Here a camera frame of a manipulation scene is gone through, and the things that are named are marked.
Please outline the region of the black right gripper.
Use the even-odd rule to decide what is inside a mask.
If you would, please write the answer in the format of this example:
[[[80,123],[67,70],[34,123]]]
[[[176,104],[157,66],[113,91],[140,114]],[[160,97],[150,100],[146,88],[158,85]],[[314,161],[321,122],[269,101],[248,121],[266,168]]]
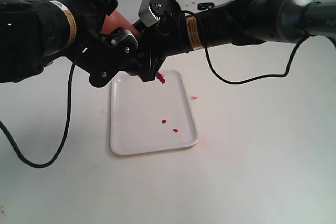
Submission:
[[[139,19],[133,26],[140,32],[139,77],[153,81],[166,57],[192,51],[187,41],[185,17],[176,0],[142,0]]]

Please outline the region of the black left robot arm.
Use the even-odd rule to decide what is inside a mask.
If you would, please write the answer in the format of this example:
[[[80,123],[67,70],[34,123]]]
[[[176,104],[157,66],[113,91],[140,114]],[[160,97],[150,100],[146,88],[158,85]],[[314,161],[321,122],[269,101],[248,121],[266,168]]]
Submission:
[[[97,88],[130,71],[135,45],[112,44],[121,28],[102,32],[117,6],[117,0],[1,0],[1,82],[36,76],[59,57],[86,71]]]

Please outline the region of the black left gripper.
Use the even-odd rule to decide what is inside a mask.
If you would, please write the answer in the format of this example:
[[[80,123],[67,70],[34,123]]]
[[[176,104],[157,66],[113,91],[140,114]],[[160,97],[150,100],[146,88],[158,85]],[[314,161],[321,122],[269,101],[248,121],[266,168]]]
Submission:
[[[74,15],[76,37],[59,53],[104,87],[119,71],[132,72],[139,31],[117,10],[117,0],[60,0]]]

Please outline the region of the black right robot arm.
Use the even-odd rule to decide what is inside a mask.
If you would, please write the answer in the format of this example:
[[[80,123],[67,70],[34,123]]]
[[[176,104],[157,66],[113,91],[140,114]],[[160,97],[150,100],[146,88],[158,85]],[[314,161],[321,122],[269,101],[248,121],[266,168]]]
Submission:
[[[315,0],[232,0],[199,3],[197,13],[176,0],[142,0],[135,27],[141,43],[132,71],[152,81],[168,56],[232,44],[268,41],[298,48],[310,37],[335,42],[335,3]]]

